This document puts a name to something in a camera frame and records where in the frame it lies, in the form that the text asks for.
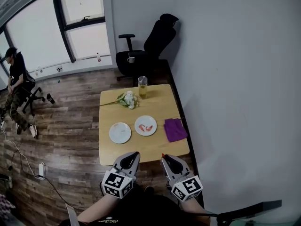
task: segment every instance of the table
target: table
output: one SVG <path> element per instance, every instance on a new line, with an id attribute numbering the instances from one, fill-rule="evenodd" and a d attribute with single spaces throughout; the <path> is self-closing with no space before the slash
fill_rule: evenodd
<path id="1" fill-rule="evenodd" d="M 170 143 L 164 131 L 164 120 L 180 118 L 180 114 L 169 84 L 148 86 L 147 98 L 139 98 L 139 107 L 130 110 L 119 104 L 99 107 L 99 160 L 103 166 L 112 165 L 116 158 L 128 153 L 140 152 L 140 162 L 161 159 L 161 154 L 174 156 L 189 153 L 187 139 Z M 139 95 L 138 87 L 103 91 L 100 94 L 100 105 L 113 102 L 117 96 L 133 91 Z M 144 137 L 135 131 L 135 121 L 139 116 L 152 116 L 157 122 L 156 132 Z M 124 144 L 116 144 L 109 137 L 111 126 L 117 122 L 129 125 L 132 131 L 131 138 Z"/>

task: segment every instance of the wooden floor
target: wooden floor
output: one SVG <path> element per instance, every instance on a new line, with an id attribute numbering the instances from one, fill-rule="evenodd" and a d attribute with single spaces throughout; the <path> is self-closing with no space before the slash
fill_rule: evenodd
<path id="1" fill-rule="evenodd" d="M 39 163 L 46 165 L 46 177 L 54 184 L 61 196 L 72 206 L 84 210 L 102 195 L 99 183 L 110 167 L 99 164 L 98 119 L 99 99 L 103 90 L 132 87 L 130 79 L 116 81 L 117 69 L 78 73 L 37 82 L 42 94 L 50 93 L 55 104 L 48 101 L 34 102 L 35 117 L 25 117 L 37 125 L 38 138 L 33 139 L 28 130 L 16 134 L 15 124 L 7 115 L 7 139 L 14 141 L 24 153 L 37 174 Z M 168 83 L 165 73 L 152 81 L 153 84 Z M 0 93 L 3 104 L 7 92 Z M 8 168 L 15 146 L 4 141 L 0 134 L 0 166 Z M 191 166 L 191 158 L 184 158 Z M 23 159 L 24 170 L 30 173 Z M 10 191 L 16 202 L 18 217 L 27 225 L 56 226 L 68 218 L 64 202 L 46 180 L 38 180 L 21 171 L 20 157 L 16 154 L 12 171 L 0 168 L 0 173 L 13 177 Z M 165 189 L 166 178 L 159 161 L 140 163 L 137 182 L 142 187 L 151 185 L 156 193 L 169 196 Z"/>

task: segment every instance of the plate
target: plate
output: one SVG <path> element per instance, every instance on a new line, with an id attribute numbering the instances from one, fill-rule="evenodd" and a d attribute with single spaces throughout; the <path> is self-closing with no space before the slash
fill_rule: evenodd
<path id="1" fill-rule="evenodd" d="M 150 136 L 155 133 L 157 129 L 157 123 L 154 118 L 149 115 L 140 116 L 135 121 L 135 130 L 141 136 Z"/>
<path id="2" fill-rule="evenodd" d="M 130 127 L 122 122 L 112 125 L 109 131 L 110 139 L 117 144 L 127 142 L 130 139 L 131 134 Z"/>

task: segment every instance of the black office chair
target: black office chair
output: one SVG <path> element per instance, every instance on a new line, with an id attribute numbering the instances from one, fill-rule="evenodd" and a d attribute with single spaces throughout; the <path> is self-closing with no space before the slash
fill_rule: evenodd
<path id="1" fill-rule="evenodd" d="M 116 63 L 123 74 L 117 77 L 117 81 L 121 78 L 133 78 L 133 86 L 137 78 L 141 75 L 149 76 L 153 67 L 159 61 L 159 56 L 165 47 L 174 39 L 176 31 L 173 28 L 178 18 L 171 14 L 163 14 L 152 29 L 148 39 L 144 44 L 144 51 L 133 50 L 131 38 L 134 34 L 122 34 L 119 38 L 126 38 L 129 51 L 123 51 L 116 54 Z M 129 63 L 127 59 L 135 57 L 133 63 Z"/>
<path id="2" fill-rule="evenodd" d="M 24 73 L 23 73 L 23 80 L 24 80 L 24 82 L 21 85 L 21 88 L 25 91 L 27 99 L 26 98 L 24 99 L 24 102 L 26 102 L 26 104 L 25 104 L 22 112 L 25 114 L 26 113 L 25 109 L 27 108 L 28 105 L 30 105 L 30 112 L 31 112 L 32 116 L 34 116 L 34 113 L 32 111 L 32 103 L 33 103 L 33 101 L 35 101 L 35 100 L 42 100 L 44 102 L 45 98 L 44 97 L 38 97 L 38 96 L 36 96 L 36 93 L 38 91 L 39 92 L 42 91 L 42 89 L 40 87 L 38 87 L 37 90 L 34 93 L 31 93 L 31 90 L 36 85 L 36 81 L 34 80 L 33 77 L 31 77 L 29 75 L 28 71 L 26 70 L 25 63 L 24 63 L 24 58 L 23 58 L 23 55 L 21 54 L 21 52 L 17 53 L 16 57 L 17 57 L 17 59 L 21 60 L 21 63 L 23 64 L 23 67 L 24 67 Z"/>

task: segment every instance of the purple cloth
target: purple cloth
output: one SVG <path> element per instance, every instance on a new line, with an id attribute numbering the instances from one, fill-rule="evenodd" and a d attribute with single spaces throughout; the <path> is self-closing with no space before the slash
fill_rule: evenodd
<path id="1" fill-rule="evenodd" d="M 164 130 L 169 142 L 179 141 L 187 137 L 180 119 L 165 120 Z"/>

